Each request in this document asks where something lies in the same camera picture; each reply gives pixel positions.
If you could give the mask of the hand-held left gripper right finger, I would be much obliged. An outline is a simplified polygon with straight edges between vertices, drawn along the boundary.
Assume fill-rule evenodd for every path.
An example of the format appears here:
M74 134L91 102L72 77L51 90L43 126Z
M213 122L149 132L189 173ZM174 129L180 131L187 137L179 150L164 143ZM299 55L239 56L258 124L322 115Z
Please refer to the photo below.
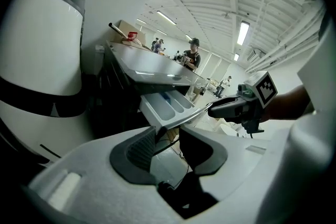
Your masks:
M270 141L233 137L194 127L180 129L180 146L199 178L202 191L216 203L185 224L280 224L280 195L272 193L284 158L288 130Z

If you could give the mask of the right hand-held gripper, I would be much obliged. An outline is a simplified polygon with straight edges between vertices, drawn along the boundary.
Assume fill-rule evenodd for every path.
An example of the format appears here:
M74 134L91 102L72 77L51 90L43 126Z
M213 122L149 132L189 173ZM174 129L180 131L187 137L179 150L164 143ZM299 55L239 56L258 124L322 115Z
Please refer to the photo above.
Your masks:
M260 120L277 93L269 72L258 71L238 85L236 97L213 102L208 108L208 116L223 118L226 122L239 122L248 134L261 133Z

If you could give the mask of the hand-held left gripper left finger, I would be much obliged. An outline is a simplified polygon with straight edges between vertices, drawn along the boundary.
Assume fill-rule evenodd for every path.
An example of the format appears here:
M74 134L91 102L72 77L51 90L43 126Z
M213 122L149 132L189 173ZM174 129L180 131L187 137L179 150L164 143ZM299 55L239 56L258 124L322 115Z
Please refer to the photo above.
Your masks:
M82 144L39 173L29 190L54 224L179 224L150 173L153 127Z

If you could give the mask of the white detergent drawer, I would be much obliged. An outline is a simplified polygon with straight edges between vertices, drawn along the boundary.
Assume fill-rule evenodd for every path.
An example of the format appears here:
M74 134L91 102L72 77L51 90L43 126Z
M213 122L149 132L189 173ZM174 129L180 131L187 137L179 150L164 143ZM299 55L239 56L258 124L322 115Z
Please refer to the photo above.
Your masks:
M178 91L145 94L141 96L139 109L156 129L156 137L161 138L168 130L182 124L195 125L212 104L197 108Z

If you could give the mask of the person's right forearm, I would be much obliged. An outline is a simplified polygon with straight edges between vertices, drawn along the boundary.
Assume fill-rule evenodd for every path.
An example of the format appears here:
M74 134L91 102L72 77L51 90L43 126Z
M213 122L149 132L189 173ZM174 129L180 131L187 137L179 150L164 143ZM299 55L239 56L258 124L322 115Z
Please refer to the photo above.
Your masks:
M313 111L310 97L304 85L300 85L286 94L277 95L264 109L260 121L296 120Z

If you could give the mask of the large open cardboard box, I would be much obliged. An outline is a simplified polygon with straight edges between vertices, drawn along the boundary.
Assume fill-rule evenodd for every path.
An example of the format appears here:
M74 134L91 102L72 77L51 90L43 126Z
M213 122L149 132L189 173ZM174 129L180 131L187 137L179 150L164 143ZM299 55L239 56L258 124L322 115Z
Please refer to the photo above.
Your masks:
M132 25L128 24L123 20L120 21L119 26L117 27L127 36L130 31L136 31L138 34L135 41L128 41L127 39L122 38L118 33L116 33L113 30L114 37L112 38L112 42L150 51L150 49L146 46L146 39L144 33L137 30L135 27L133 27Z

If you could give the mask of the white ceiling pipes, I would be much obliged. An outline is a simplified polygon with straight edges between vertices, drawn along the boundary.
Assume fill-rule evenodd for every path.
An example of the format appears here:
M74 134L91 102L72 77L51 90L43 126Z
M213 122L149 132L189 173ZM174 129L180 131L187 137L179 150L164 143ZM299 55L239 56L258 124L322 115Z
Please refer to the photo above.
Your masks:
M322 17L325 12L325 4L313 7L312 10L308 11L304 15L303 19L292 29L292 31L279 42L275 49L267 53L255 63L252 63L245 72L253 73L265 69L281 57L285 56L287 53L301 46L301 44L305 44L312 39L316 39L317 32L320 28Z

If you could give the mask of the black washing machine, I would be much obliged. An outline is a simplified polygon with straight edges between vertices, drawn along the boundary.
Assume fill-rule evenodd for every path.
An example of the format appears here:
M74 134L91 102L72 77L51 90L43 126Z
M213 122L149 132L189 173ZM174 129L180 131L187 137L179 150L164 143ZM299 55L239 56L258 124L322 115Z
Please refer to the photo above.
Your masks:
M115 132L149 124L139 109L142 95L176 90L186 97L190 87L204 84L202 77L165 56L111 41L105 44L101 101L104 120Z

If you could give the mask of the metal tube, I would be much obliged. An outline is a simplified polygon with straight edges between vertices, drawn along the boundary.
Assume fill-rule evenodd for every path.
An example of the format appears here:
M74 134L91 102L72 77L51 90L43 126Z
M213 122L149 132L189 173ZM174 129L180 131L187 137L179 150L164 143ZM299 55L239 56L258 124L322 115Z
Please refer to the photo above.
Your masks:
M113 29L116 33L118 33L122 38L128 39L128 36L123 33L117 26L115 26L113 23L109 23L108 26Z

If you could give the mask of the white and black rounded appliance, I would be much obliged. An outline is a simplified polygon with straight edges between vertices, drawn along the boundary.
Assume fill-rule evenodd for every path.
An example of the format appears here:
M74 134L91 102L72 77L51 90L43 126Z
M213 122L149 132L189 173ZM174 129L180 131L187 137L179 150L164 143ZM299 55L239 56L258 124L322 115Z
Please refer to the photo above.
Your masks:
M40 163L90 141L80 42L85 0L11 0L0 23L0 133Z

